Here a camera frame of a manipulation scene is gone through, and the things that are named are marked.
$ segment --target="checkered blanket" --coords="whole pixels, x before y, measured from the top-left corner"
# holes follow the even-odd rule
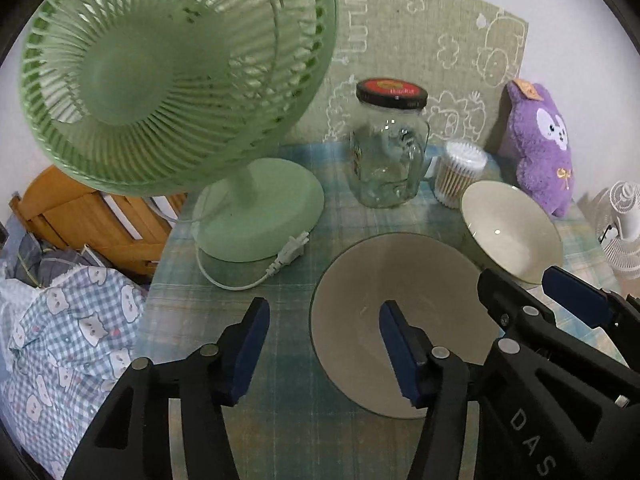
[[[430,155],[438,153],[430,150]],[[156,271],[134,356],[145,355],[157,363],[183,359],[200,345],[216,341],[225,326],[242,319],[254,296],[262,296],[271,305],[265,346],[248,395],[225,412],[240,477],[404,480],[422,421],[374,415],[333,386],[312,347],[309,306],[324,270],[351,245],[377,234],[414,232],[459,247],[465,229],[462,216],[441,206],[426,182],[418,196],[401,207],[361,206],[348,187],[350,159],[341,143],[290,146],[279,155],[311,170],[326,195],[324,214],[305,255],[259,288],[225,292],[201,275],[190,226],[178,224]],[[485,177],[500,178],[493,161]],[[185,218],[190,217],[196,198],[191,196],[186,204]],[[619,290],[577,206],[573,204],[567,218],[555,224],[564,243],[564,267],[593,285]],[[223,264],[210,258],[204,262],[212,276],[228,285],[254,282],[269,263]],[[605,334],[590,331],[540,288],[533,292],[556,311],[562,329],[619,357]],[[469,434],[462,478],[472,477],[474,437]]]
[[[15,323],[2,402],[24,449],[56,480],[129,366],[144,306],[116,270],[79,267],[40,291]]]

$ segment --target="tablecloth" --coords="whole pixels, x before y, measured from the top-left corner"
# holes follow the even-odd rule
[[[279,153],[311,170],[326,193],[324,213],[305,255],[292,266],[254,290],[225,292],[201,275],[190,226],[178,224],[149,293],[134,354],[156,363],[182,359],[216,341],[224,327],[241,320],[255,296],[269,301],[271,327],[249,393],[238,406],[225,410],[243,480],[404,480],[414,456],[421,420],[369,413],[325,375],[309,337],[310,300],[322,272],[354,243],[387,232],[414,232],[458,246],[464,224],[458,211],[437,203],[427,182],[414,200],[398,208],[361,206],[348,187],[346,151],[343,143],[334,142],[289,146]],[[500,178],[494,161],[485,177]],[[195,198],[186,204],[185,218]],[[618,290],[593,230],[575,204],[556,227],[564,243],[564,267],[597,287]],[[208,272],[229,285],[255,281],[270,263],[206,262]],[[603,332],[589,330],[542,290],[533,293],[556,311],[562,329],[620,358]],[[473,451],[467,446],[461,478],[471,478],[472,467]]]

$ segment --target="wall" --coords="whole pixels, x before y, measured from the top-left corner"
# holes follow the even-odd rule
[[[521,76],[544,83],[569,128],[575,199],[640,182],[640,56],[602,0],[487,0],[529,22]],[[46,166],[16,92],[18,52],[0,68],[0,221],[14,190]]]

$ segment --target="glass mug jar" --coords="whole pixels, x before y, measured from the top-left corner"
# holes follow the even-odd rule
[[[356,95],[351,191],[370,208],[407,202],[418,194],[430,163],[425,153],[431,129],[421,116],[428,94],[405,81],[367,79],[358,83]]]

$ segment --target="small bowl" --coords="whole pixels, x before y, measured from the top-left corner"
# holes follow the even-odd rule
[[[483,180],[465,191],[460,211],[467,256],[481,267],[500,267],[528,288],[542,284],[551,266],[562,267],[562,240],[546,212],[517,187]]]

